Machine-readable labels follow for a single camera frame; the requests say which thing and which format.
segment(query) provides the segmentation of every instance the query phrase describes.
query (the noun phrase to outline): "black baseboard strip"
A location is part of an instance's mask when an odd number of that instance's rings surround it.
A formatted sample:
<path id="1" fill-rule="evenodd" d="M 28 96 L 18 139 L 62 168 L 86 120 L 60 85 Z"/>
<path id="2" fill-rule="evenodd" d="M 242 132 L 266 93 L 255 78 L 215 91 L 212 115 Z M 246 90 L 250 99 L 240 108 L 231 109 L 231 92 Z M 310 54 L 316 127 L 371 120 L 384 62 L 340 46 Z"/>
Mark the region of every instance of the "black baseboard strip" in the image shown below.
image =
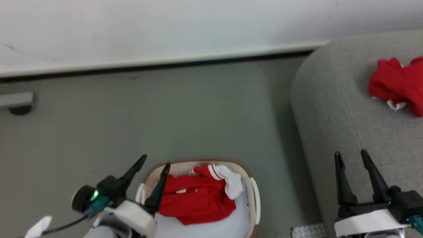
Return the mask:
<path id="1" fill-rule="evenodd" d="M 85 70 L 85 71 L 73 71 L 73 72 L 61 72 L 61 73 L 40 74 L 40 75 L 14 76 L 14 77 L 3 77 L 3 78 L 0 77 L 0 83 L 13 83 L 13 82 L 22 82 L 22 81 L 31 81 L 31 80 L 44 80 L 44 79 L 51 79 L 51 78 L 58 78 L 58 77 L 72 77 L 72 76 L 85 76 L 85 75 L 96 75 L 96 74 L 111 74 L 111 73 L 120 73 L 120 72 L 143 71 L 143 70 L 192 67 L 192 66 L 202 66 L 202 65 L 210 65 L 210 64 L 226 64 L 226 63 L 236 63 L 236 62 L 243 62 L 243 61 L 270 60 L 270 59 L 277 59 L 277 58 L 293 58 L 293 57 L 308 56 L 312 52 L 313 52 L 313 50 L 307 50 L 307 51 L 301 51 L 301 52 L 278 53 L 278 54 L 271 54 L 271 55 L 247 56 L 247 57 L 238 57 L 238 58 L 204 60 L 204 61 L 194 61 L 194 62 L 184 62 L 184 63 L 174 63 L 174 64 L 131 66 L 131 67 L 120 67 L 120 68 L 111 68 L 111 69 L 93 69 L 93 70 Z"/>

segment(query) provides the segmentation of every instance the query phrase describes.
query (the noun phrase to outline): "gray floor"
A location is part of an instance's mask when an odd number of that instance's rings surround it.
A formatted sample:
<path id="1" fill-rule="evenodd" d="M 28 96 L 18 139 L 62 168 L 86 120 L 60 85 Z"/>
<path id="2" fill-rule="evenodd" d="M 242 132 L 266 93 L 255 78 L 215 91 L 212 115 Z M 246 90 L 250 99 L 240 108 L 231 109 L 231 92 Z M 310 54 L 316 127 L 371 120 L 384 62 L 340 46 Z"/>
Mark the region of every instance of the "gray floor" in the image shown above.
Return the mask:
<path id="1" fill-rule="evenodd" d="M 47 214 L 52 227 L 79 217 L 73 193 L 119 176 L 143 153 L 144 169 L 190 157 L 231 157 L 252 171 L 261 193 L 259 237 L 288 237 L 321 221 L 289 102 L 303 58 L 162 69 L 0 85 L 34 91 L 31 114 L 0 111 L 3 237 Z M 89 223 L 51 237 L 82 237 Z"/>

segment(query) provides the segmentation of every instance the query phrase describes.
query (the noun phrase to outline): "red clothing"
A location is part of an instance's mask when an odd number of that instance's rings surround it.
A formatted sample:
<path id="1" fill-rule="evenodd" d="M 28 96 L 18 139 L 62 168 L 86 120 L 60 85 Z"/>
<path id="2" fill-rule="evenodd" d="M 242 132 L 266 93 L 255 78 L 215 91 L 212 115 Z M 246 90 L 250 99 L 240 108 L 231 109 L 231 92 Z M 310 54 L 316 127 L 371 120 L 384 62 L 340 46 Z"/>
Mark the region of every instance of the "red clothing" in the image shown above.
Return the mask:
<path id="1" fill-rule="evenodd" d="M 423 57 L 413 59 L 405 67 L 396 58 L 379 60 L 370 79 L 369 92 L 395 104 L 405 102 L 412 113 L 423 117 Z"/>
<path id="2" fill-rule="evenodd" d="M 159 213 L 176 217 L 184 225 L 228 217 L 236 208 L 235 201 L 225 193 L 225 180 L 209 176 L 169 175 Z"/>

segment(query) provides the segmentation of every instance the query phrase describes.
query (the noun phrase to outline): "gray fabric ottoman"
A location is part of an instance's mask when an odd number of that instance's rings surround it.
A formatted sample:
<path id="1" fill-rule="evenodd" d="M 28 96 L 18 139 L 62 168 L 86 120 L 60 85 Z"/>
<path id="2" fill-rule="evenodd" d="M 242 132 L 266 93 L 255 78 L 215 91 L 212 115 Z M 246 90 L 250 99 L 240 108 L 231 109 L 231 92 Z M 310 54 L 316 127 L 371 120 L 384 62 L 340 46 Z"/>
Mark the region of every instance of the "gray fabric ottoman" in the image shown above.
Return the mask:
<path id="1" fill-rule="evenodd" d="M 373 194 L 361 149 L 368 151 L 388 186 L 423 195 L 423 119 L 407 108 L 395 112 L 368 93 L 377 60 L 397 57 L 407 65 L 422 55 L 423 31 L 384 33 L 331 42 L 300 67 L 291 103 L 330 237 L 336 237 L 337 150 L 359 202 L 372 201 Z M 419 237 L 415 231 L 406 235 Z"/>

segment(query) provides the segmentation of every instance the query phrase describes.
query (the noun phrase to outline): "laundry basket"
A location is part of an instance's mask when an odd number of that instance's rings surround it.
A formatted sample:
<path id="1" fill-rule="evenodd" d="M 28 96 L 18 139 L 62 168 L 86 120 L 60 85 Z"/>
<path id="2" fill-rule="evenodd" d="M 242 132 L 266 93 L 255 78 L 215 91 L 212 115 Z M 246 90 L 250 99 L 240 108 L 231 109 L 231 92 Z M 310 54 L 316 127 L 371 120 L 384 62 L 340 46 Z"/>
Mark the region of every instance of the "laundry basket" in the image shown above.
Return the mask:
<path id="1" fill-rule="evenodd" d="M 156 165 L 147 175 L 145 181 L 141 183 L 138 188 L 136 195 L 136 202 L 144 204 L 146 198 L 148 198 L 156 187 L 160 179 L 160 173 L 166 163 Z M 258 224 L 260 222 L 260 194 L 258 192 L 257 183 L 255 182 L 253 175 L 250 170 L 241 162 L 234 159 L 227 158 L 192 158 L 185 160 L 172 161 L 170 166 L 169 174 L 179 176 L 188 174 L 194 167 L 205 166 L 209 164 L 224 165 L 241 175 L 241 180 L 245 184 L 248 208 L 250 211 L 250 228 L 247 233 L 248 237 L 256 237 L 258 232 Z"/>

